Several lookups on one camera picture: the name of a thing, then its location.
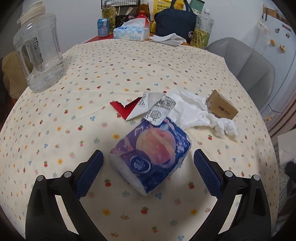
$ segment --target red paper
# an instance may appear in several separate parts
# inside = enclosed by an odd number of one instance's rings
[[[115,110],[118,111],[119,114],[126,120],[126,118],[129,116],[129,114],[132,112],[132,110],[135,108],[137,103],[140,101],[141,97],[135,99],[133,102],[127,104],[125,107],[123,107],[122,104],[120,104],[118,101],[110,102],[110,105],[114,107]]]

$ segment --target yellow package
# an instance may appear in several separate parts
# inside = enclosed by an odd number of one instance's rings
[[[154,15],[158,12],[161,12],[164,9],[170,8],[172,0],[154,0],[153,3],[153,19]],[[178,10],[183,10],[184,2],[183,0],[177,0],[174,4],[174,8]],[[156,22],[154,21],[151,26],[151,33],[156,33]]]

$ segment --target tissue box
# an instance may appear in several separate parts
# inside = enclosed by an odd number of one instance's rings
[[[232,120],[238,113],[237,109],[216,90],[207,99],[207,104],[210,111],[219,118]]]
[[[146,196],[182,164],[191,148],[189,137],[169,118],[159,126],[143,119],[110,151],[110,164]]]
[[[149,29],[138,26],[121,26],[113,30],[113,38],[146,41],[149,39]]]

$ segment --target white wall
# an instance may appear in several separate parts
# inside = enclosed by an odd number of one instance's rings
[[[25,0],[23,12],[36,0]],[[61,51],[65,52],[97,35],[101,18],[100,0],[43,0],[47,12],[57,16],[57,33]],[[271,0],[205,0],[215,23],[210,43],[225,37],[241,40],[262,15],[262,4],[276,8]]]
[[[2,32],[0,33],[0,58],[5,57],[10,52],[14,51],[13,37],[20,28],[17,20],[22,14],[22,4],[14,11]]]
[[[25,0],[23,12],[37,0]],[[57,17],[61,52],[98,35],[97,21],[102,18],[100,0],[43,0],[46,12]]]

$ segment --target blue gripper pad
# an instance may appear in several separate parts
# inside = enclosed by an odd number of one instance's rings
[[[222,184],[221,180],[217,177],[214,170],[212,169],[209,163],[210,160],[205,158],[198,150],[194,152],[193,160],[210,194],[219,199],[222,194]]]
[[[103,153],[98,151],[87,161],[87,166],[76,181],[75,196],[77,199],[85,197],[104,163]]]

